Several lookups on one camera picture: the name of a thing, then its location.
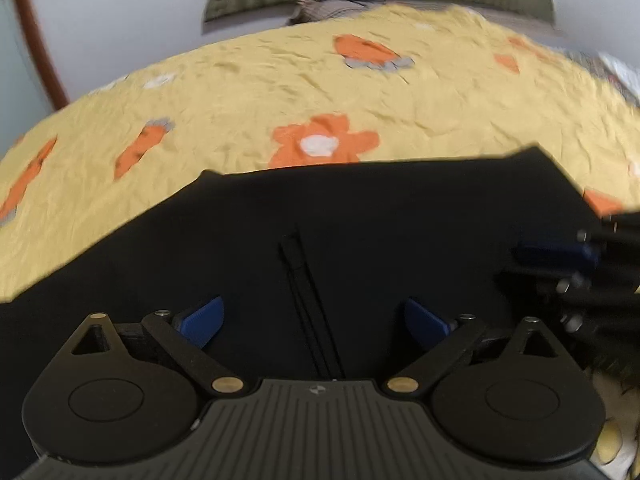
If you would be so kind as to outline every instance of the mattress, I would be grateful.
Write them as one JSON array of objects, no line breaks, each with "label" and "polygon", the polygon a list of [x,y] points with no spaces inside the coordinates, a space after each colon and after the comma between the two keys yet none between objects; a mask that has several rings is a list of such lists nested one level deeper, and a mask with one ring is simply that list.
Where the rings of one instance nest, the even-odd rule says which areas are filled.
[{"label": "mattress", "polygon": [[537,143],[579,189],[635,208],[639,134],[638,110],[609,82],[462,7],[384,6],[203,46],[78,99],[9,150],[0,300],[203,170]]}]

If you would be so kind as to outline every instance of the white wall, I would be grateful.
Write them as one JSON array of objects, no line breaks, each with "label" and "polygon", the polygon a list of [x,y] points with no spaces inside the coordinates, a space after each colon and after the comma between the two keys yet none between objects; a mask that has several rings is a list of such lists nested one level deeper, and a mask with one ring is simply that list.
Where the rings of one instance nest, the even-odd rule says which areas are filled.
[{"label": "white wall", "polygon": [[126,73],[198,46],[281,27],[292,6],[216,21],[207,0],[32,0],[47,49],[71,100]]},{"label": "white wall", "polygon": [[51,104],[22,38],[13,0],[0,0],[0,158]]},{"label": "white wall", "polygon": [[557,26],[574,43],[640,67],[640,0],[554,0]]},{"label": "white wall", "polygon": [[[202,44],[278,27],[290,7],[216,20],[207,0],[33,0],[54,66],[75,99],[132,70]],[[640,66],[640,0],[554,0],[572,43]]]}]

